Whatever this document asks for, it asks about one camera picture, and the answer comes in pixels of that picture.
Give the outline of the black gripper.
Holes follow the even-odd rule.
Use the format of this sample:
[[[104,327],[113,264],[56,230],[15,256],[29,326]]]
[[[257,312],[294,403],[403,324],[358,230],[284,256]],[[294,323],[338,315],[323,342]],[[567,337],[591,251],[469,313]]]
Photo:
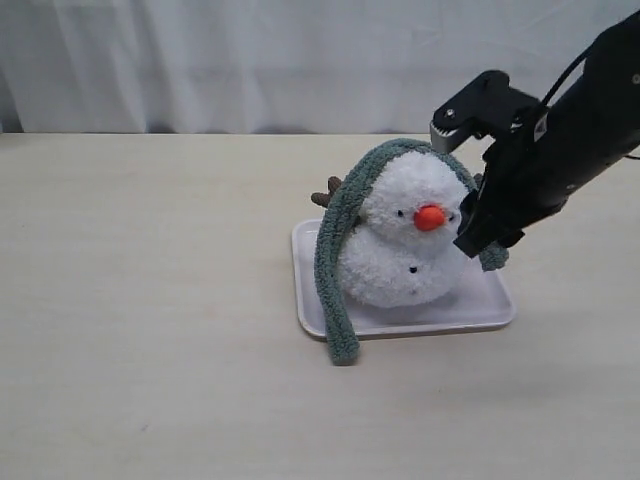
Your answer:
[[[460,205],[454,244],[469,258],[494,242],[510,249],[526,228],[558,213],[594,177],[594,131],[590,114],[554,107],[491,153],[479,191]]]

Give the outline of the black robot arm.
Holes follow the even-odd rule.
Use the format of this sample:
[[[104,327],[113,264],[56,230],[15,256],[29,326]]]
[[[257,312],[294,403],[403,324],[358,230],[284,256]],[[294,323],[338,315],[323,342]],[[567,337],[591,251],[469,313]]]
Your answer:
[[[639,14],[600,33],[575,82],[485,151],[480,187],[462,203],[455,245],[473,258],[509,248],[639,145]]]

